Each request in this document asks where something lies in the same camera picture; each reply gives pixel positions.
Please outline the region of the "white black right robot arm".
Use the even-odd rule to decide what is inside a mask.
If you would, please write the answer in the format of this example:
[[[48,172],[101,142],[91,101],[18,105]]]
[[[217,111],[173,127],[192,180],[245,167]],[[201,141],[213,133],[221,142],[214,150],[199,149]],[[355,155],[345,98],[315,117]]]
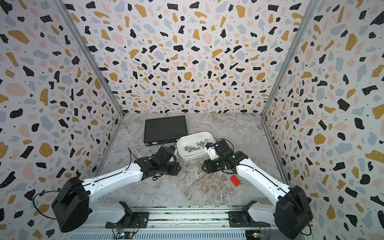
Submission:
[[[296,239],[302,231],[310,226],[313,213],[305,191],[299,187],[290,187],[259,168],[246,154],[234,152],[225,139],[216,143],[207,143],[203,149],[209,155],[204,161],[202,170],[207,174],[232,171],[257,189],[270,201],[271,205],[264,205],[251,201],[242,208],[239,224],[254,226],[263,222],[275,225],[288,239]]]

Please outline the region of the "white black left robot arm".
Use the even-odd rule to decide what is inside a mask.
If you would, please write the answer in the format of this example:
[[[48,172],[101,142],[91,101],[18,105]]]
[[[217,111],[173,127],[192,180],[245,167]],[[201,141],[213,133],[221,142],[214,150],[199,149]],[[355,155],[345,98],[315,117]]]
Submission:
[[[80,180],[69,179],[58,192],[52,210],[63,233],[83,224],[104,223],[106,228],[146,228],[148,212],[133,212],[124,201],[117,204],[97,204],[97,200],[129,184],[148,178],[154,181],[163,175],[176,176],[181,171],[175,146],[160,147],[150,157],[142,157],[128,166],[102,176]]]

